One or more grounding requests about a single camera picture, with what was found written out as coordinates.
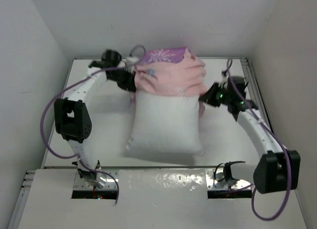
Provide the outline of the pink princess pillowcase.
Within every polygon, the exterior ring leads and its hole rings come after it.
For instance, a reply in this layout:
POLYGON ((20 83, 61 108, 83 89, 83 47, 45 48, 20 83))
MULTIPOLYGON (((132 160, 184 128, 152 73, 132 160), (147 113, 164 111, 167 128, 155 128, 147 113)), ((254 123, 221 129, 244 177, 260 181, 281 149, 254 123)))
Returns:
POLYGON ((136 118, 199 119, 204 106, 199 97, 207 92, 205 63, 186 47, 155 49, 134 68, 136 118))

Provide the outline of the white pillow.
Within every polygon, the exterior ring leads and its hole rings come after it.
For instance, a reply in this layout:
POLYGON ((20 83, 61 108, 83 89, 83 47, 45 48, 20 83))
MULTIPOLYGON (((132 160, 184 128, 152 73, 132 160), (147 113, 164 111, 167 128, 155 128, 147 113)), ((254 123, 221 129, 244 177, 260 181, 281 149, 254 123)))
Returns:
POLYGON ((160 96, 138 91, 135 99, 135 117, 127 150, 203 154, 197 96, 160 96))

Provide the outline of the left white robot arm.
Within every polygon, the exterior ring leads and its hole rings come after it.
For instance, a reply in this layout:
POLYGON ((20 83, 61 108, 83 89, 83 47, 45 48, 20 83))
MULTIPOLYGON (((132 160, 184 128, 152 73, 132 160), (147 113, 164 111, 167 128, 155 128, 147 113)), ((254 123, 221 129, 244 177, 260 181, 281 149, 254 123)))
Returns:
POLYGON ((123 59, 107 49, 100 60, 93 60, 86 71, 86 81, 74 87, 71 94, 54 101, 55 129, 70 145, 77 158, 80 178, 88 184, 102 187, 106 177, 101 174, 100 162, 88 141, 93 125, 88 105, 106 81, 114 81, 125 91, 135 91, 134 66, 136 57, 123 59))

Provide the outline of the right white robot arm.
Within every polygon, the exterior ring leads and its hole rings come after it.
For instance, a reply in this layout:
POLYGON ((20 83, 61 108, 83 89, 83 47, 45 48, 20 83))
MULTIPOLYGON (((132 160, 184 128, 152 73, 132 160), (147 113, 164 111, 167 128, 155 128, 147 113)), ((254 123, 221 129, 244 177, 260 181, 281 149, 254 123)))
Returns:
POLYGON ((213 107, 225 105, 235 121, 253 143, 259 162, 251 170, 251 182, 259 193, 294 190, 298 186, 300 155, 280 146, 276 136, 260 117, 257 105, 246 99, 248 82, 243 77, 230 76, 215 82, 199 100, 213 107))

